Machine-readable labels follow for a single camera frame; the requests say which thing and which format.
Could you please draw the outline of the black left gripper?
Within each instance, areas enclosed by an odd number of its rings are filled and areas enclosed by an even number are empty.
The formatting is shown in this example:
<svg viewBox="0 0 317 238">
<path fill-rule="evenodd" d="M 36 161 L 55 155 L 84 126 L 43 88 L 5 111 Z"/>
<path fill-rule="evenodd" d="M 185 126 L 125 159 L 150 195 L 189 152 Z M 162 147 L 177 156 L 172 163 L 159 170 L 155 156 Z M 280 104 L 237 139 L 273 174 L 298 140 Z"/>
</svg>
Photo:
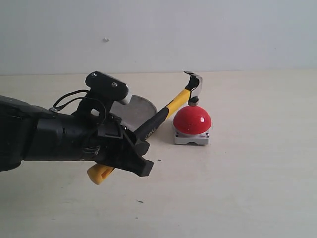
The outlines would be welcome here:
<svg viewBox="0 0 317 238">
<path fill-rule="evenodd" d="M 150 147 L 147 135 L 121 126 L 121 119 L 110 113 L 114 101 L 104 96 L 76 97 L 61 108 L 77 100 L 76 110 L 61 117 L 61 160 L 99 160 L 101 165 L 148 176 L 154 163 L 143 158 Z"/>
</svg>

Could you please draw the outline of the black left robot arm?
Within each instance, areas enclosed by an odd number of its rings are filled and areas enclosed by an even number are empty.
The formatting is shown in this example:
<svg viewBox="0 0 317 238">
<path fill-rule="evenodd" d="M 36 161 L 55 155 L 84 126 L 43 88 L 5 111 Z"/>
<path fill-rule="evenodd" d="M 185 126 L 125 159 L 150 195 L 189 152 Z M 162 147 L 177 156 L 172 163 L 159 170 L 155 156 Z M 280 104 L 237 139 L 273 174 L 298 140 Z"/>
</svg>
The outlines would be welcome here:
<svg viewBox="0 0 317 238">
<path fill-rule="evenodd" d="M 94 161 L 101 165 L 150 174 L 149 148 L 134 145 L 134 134 L 106 110 L 104 101 L 83 97 L 75 112 L 62 114 L 26 102 L 0 98 L 0 169 L 9 171 L 23 161 Z"/>
</svg>

